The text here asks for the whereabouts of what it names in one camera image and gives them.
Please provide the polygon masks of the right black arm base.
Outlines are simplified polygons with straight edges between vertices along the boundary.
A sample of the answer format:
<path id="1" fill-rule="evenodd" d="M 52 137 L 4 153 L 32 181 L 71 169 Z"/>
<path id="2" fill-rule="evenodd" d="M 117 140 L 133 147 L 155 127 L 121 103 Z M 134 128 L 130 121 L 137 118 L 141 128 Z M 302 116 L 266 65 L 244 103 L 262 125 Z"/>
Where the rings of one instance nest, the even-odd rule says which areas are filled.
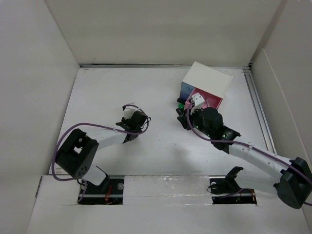
<path id="1" fill-rule="evenodd" d="M 210 175 L 207 192 L 212 195 L 213 205 L 257 204 L 255 192 L 250 188 L 241 188 L 235 181 L 243 167 L 233 167 L 226 175 Z"/>

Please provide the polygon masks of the blue cap black marker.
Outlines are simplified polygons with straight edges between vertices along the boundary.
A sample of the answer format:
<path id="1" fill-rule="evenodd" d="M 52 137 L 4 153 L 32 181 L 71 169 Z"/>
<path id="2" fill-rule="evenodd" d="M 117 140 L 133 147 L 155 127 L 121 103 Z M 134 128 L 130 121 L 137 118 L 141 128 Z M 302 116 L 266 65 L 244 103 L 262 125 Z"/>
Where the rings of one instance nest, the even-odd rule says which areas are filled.
<path id="1" fill-rule="evenodd" d="M 185 110 L 183 108 L 176 108 L 176 112 L 177 112 L 178 116 L 185 115 Z"/>

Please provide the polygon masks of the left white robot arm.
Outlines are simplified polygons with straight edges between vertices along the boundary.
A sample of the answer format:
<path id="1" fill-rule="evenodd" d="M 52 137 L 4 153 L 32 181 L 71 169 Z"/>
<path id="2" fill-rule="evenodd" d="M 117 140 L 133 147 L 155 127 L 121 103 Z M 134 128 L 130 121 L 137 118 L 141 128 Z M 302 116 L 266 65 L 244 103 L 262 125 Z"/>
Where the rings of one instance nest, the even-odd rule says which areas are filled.
<path id="1" fill-rule="evenodd" d="M 143 134 L 149 125 L 148 117 L 140 109 L 124 110 L 124 117 L 113 127 L 79 123 L 67 130 L 57 144 L 52 166 L 60 166 L 74 180 L 81 180 L 85 188 L 104 193 L 110 177 L 93 161 L 96 153 L 106 147 L 124 144 Z"/>

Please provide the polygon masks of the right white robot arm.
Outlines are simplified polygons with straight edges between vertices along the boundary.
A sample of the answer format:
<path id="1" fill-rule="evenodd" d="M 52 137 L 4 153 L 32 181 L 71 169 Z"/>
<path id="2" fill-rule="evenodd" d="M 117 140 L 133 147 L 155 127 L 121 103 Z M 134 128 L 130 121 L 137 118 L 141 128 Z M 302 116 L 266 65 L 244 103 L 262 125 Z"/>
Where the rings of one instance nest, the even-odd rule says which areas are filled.
<path id="1" fill-rule="evenodd" d="M 242 179 L 238 173 L 243 167 L 235 166 L 224 176 L 221 183 L 210 187 L 212 194 L 232 196 L 253 187 L 276 195 L 294 209 L 300 209 L 307 204 L 306 200 L 312 193 L 312 172 L 304 159 L 275 155 L 244 141 L 239 132 L 224 125 L 222 115 L 215 108 L 195 109 L 194 112 L 177 108 L 176 112 L 177 120 L 184 129 L 193 131 L 216 149 L 238 157 L 270 176 L 268 180 L 257 177 Z"/>

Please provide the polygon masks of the pink drawer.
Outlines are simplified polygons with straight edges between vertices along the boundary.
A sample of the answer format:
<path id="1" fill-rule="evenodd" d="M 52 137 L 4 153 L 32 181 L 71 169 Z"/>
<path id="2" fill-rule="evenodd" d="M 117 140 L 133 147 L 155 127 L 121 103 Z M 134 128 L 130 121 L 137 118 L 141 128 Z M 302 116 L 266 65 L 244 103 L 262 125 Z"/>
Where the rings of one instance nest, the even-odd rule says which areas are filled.
<path id="1" fill-rule="evenodd" d="M 211 93 L 205 92 L 205 91 L 200 90 L 198 88 L 194 88 L 194 90 L 190 94 L 189 98 L 184 103 L 184 110 L 185 111 L 188 109 L 188 106 L 191 103 L 191 96 L 195 93 L 200 93 L 205 98 L 207 107 L 213 107 L 215 109 L 218 109 L 218 107 L 220 106 L 220 104 L 223 100 L 223 98 L 221 98 L 221 97 L 215 96 Z"/>

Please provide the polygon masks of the white drawer organizer cabinet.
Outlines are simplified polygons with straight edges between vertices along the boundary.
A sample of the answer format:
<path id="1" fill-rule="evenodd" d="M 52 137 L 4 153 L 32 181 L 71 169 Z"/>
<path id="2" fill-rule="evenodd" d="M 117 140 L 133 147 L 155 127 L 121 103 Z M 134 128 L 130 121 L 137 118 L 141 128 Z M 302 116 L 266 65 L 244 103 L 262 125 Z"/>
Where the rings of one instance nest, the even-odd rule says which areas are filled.
<path id="1" fill-rule="evenodd" d="M 220 98 L 224 98 L 232 79 L 233 76 L 199 62 L 194 62 L 184 77 L 183 82 Z"/>

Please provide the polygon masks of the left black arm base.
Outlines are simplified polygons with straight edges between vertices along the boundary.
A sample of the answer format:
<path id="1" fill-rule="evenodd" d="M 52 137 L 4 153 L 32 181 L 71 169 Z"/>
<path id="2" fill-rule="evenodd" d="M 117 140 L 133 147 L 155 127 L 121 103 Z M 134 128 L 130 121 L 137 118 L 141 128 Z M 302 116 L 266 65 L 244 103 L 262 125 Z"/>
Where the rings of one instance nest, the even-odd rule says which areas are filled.
<path id="1" fill-rule="evenodd" d="M 78 204 L 122 205 L 124 179 L 124 175 L 112 175 L 108 176 L 100 186 L 87 181 L 87 187 L 84 186 L 84 182 L 79 182 Z"/>

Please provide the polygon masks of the pink cap black marker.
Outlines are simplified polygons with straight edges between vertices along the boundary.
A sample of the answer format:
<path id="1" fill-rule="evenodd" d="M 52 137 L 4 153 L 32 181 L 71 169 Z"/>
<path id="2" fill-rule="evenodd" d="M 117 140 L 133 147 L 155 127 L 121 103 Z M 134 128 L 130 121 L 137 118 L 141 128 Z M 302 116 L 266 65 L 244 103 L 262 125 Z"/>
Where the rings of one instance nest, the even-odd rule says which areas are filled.
<path id="1" fill-rule="evenodd" d="M 181 99 L 181 98 L 178 98 L 178 99 L 177 99 L 177 102 L 184 104 L 184 103 L 186 102 L 186 100 L 183 100 L 183 99 Z"/>

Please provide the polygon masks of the light blue drawer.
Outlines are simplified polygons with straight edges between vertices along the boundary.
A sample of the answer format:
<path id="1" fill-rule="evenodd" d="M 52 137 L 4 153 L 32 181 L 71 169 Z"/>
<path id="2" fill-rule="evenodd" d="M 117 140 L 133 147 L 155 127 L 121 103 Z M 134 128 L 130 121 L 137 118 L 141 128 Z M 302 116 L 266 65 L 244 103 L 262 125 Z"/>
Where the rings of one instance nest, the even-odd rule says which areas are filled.
<path id="1" fill-rule="evenodd" d="M 182 82 L 181 83 L 181 91 L 186 93 L 186 94 L 191 94 L 192 91 L 194 90 L 194 86 L 186 83 L 186 82 Z"/>

